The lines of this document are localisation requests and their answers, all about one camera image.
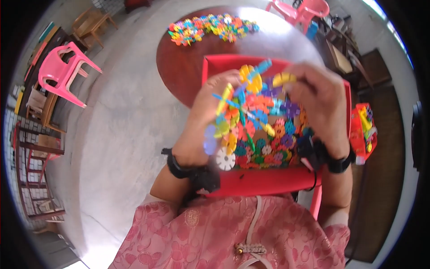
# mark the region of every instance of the person's right hand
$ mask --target person's right hand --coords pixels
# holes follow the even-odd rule
[[[297,82],[288,83],[284,88],[292,102],[303,105],[315,135],[332,158],[346,158],[350,145],[342,78],[328,69],[307,63],[292,65],[285,72],[297,77]]]

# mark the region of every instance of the concrete floor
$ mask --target concrete floor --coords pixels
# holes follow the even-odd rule
[[[174,144],[188,109],[166,89],[155,55],[169,23],[209,0],[157,0],[114,17],[88,53],[102,70],[89,66],[71,91],[85,109],[60,99],[53,120],[67,130],[65,154],[48,164],[47,177],[66,210],[62,233],[91,268],[106,268],[131,227],[135,208],[149,192],[165,160],[163,147]],[[266,0],[221,0],[216,5],[255,6]]]

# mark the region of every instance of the person's left hand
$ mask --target person's left hand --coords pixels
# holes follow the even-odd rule
[[[222,95],[227,84],[240,85],[239,70],[233,69],[210,77],[198,92],[188,115],[184,131],[172,148],[172,154],[181,166],[202,166],[209,156],[203,149],[206,127],[215,120],[219,100],[212,93]]]

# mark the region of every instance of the white gear block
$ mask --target white gear block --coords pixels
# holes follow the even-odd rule
[[[263,156],[269,155],[271,152],[272,152],[272,147],[270,145],[265,145],[261,149],[261,153],[263,154]]]
[[[218,150],[215,161],[221,170],[229,171],[236,163],[236,155],[234,153],[227,155],[227,148],[223,147]]]

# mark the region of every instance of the hand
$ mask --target hand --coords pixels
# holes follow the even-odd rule
[[[346,158],[350,145],[342,78],[307,63],[292,65],[285,72],[297,77],[297,82],[286,85],[287,93],[292,102],[303,105],[315,135],[325,144],[332,158]]]
[[[229,70],[210,77],[198,92],[184,131],[172,148],[172,154],[181,166],[207,164],[209,156],[203,149],[204,132],[215,120],[219,103],[212,93],[222,95],[228,83],[231,83],[233,88],[240,85],[239,70]]]

